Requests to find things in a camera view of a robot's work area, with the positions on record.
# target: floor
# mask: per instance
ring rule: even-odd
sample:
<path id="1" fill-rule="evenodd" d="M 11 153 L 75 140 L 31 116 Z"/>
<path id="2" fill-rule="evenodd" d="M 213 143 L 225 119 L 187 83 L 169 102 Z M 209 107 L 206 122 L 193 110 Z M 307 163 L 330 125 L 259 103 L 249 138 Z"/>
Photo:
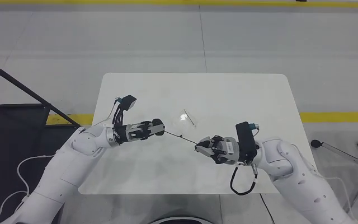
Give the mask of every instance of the floor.
<path id="1" fill-rule="evenodd" d="M 357 111 L 356 11 L 0 6 L 0 68 L 67 114 L 94 113 L 107 72 L 282 73 L 300 112 Z M 28 102 L 34 101 L 0 82 L 0 104 Z M 346 148 L 358 133 L 355 124 L 305 124 L 305 130 L 309 139 L 340 146 L 342 138 L 332 136 L 349 130 Z M 321 156 L 315 159 L 322 167 L 332 166 Z M 308 223 L 280 195 L 263 197 L 276 223 Z M 66 204 L 62 223 L 142 224 L 183 213 L 214 223 L 270 223 L 259 195 L 79 194 Z"/>

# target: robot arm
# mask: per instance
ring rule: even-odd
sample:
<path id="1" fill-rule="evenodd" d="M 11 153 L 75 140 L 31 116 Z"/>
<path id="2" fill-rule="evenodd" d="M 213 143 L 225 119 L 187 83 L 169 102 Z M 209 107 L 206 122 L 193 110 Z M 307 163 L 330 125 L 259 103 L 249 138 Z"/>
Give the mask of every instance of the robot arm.
<path id="1" fill-rule="evenodd" d="M 134 102 L 132 100 L 128 103 L 125 99 L 121 99 L 121 104 L 124 105 L 122 109 L 128 110 Z M 161 136 L 164 128 L 159 119 L 132 125 L 122 125 L 120 122 L 114 125 L 95 125 L 88 129 L 78 128 L 61 149 L 56 151 L 35 190 L 23 199 L 23 205 L 2 224 L 50 224 L 64 202 L 82 185 L 107 148 L 114 148 L 124 142 L 145 140 L 154 134 Z"/>
<path id="2" fill-rule="evenodd" d="M 251 165 L 263 169 L 282 196 L 312 224 L 356 223 L 340 206 L 332 188 L 295 145 L 272 138 L 254 141 L 257 125 L 236 126 L 239 142 L 215 136 L 201 140 L 195 150 L 217 164 Z"/>

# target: white table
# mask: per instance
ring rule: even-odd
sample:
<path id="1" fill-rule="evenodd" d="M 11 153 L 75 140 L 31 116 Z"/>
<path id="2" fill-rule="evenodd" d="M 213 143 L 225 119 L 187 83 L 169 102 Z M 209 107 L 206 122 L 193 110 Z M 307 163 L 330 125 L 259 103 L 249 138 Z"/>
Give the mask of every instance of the white table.
<path id="1" fill-rule="evenodd" d="M 215 134 L 237 139 L 235 125 L 258 123 L 257 139 L 279 136 L 313 156 L 287 78 L 281 74 L 108 73 L 102 80 L 93 123 L 106 118 L 116 96 L 133 95 L 124 123 L 160 118 L 169 132 L 186 109 L 197 121 L 184 137 L 198 142 Z M 232 194 L 234 166 L 216 165 L 194 152 L 194 144 L 165 134 L 109 149 L 85 183 L 82 194 Z M 240 167 L 234 187 L 243 192 L 253 180 Z M 277 193 L 259 170 L 256 193 Z"/>

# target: yellow floor stripe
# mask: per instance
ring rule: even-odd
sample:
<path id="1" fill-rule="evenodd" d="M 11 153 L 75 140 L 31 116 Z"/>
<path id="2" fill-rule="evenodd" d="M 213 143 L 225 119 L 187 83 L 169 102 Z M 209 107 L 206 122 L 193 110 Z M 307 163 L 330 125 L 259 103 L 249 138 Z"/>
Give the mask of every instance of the yellow floor stripe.
<path id="1" fill-rule="evenodd" d="M 358 112 L 323 112 L 323 113 L 300 113 L 303 123 L 358 123 Z M 69 117 L 81 125 L 91 125 L 93 114 L 69 114 Z M 70 124 L 60 115 L 50 114 L 47 125 Z"/>
<path id="2" fill-rule="evenodd" d="M 358 7 L 358 2 L 281 2 L 238 0 L 0 0 L 0 4 L 200 4 L 213 6 Z"/>
<path id="3" fill-rule="evenodd" d="M 68 114 L 68 116 L 80 125 L 91 125 L 93 121 L 93 114 Z M 50 114 L 47 118 L 47 125 L 54 124 L 71 124 L 58 114 Z"/>

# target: black fabric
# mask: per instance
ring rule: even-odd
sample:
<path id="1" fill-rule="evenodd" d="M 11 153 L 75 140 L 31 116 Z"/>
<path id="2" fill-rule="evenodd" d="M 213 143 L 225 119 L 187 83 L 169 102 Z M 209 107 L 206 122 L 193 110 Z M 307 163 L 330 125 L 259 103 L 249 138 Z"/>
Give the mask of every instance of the black fabric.
<path id="1" fill-rule="evenodd" d="M 0 105 L 0 203 L 19 190 L 26 191 L 17 175 L 18 164 L 26 158 L 53 155 L 72 135 L 72 125 L 46 127 L 49 109 L 40 104 Z M 35 158 L 24 162 L 20 173 L 29 185 L 30 193 L 42 177 L 51 158 Z M 9 217 L 25 193 L 12 196 L 4 205 L 0 222 Z"/>

